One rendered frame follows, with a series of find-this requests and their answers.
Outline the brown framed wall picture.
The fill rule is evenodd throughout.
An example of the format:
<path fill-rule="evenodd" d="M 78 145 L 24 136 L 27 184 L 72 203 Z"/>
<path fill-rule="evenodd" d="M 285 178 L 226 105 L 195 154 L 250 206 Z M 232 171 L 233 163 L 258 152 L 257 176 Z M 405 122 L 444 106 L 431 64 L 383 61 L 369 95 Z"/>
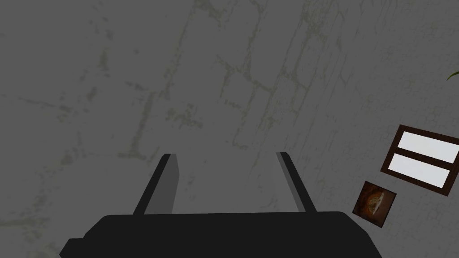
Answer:
<path fill-rule="evenodd" d="M 365 181 L 352 213 L 382 228 L 396 193 Z"/>

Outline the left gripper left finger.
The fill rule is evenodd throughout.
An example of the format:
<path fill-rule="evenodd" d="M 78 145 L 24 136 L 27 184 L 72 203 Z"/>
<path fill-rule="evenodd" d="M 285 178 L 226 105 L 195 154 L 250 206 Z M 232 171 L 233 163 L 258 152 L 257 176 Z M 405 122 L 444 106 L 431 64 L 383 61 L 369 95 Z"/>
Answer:
<path fill-rule="evenodd" d="M 133 214 L 172 214 L 178 181 L 177 155 L 162 155 Z"/>

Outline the brown framed window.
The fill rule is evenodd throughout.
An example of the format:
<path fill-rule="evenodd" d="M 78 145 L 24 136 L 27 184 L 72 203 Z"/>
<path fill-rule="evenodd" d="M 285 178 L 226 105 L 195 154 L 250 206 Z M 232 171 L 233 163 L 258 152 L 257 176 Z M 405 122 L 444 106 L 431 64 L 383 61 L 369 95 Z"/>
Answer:
<path fill-rule="evenodd" d="M 459 175 L 459 138 L 399 125 L 381 172 L 448 196 Z"/>

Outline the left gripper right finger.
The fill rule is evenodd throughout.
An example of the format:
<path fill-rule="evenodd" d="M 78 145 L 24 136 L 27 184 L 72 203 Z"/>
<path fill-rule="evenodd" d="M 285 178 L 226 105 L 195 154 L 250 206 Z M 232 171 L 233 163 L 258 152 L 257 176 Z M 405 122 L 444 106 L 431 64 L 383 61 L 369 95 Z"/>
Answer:
<path fill-rule="evenodd" d="M 317 212 L 290 155 L 287 152 L 276 152 L 276 158 L 297 211 L 307 213 Z"/>

